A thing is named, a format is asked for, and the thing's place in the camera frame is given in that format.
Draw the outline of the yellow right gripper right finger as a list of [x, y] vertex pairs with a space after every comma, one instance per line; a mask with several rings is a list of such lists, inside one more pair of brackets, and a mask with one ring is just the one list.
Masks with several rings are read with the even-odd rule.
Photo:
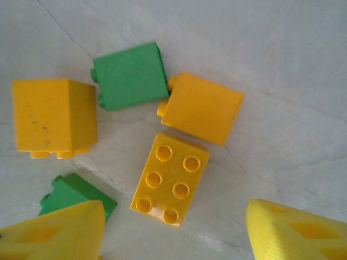
[[346, 223], [251, 199], [246, 227], [255, 259], [346, 259]]

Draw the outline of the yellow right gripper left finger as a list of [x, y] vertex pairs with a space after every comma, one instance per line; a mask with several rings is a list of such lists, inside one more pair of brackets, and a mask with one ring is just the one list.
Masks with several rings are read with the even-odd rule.
[[106, 217], [90, 200], [1, 229], [1, 259], [101, 259]]

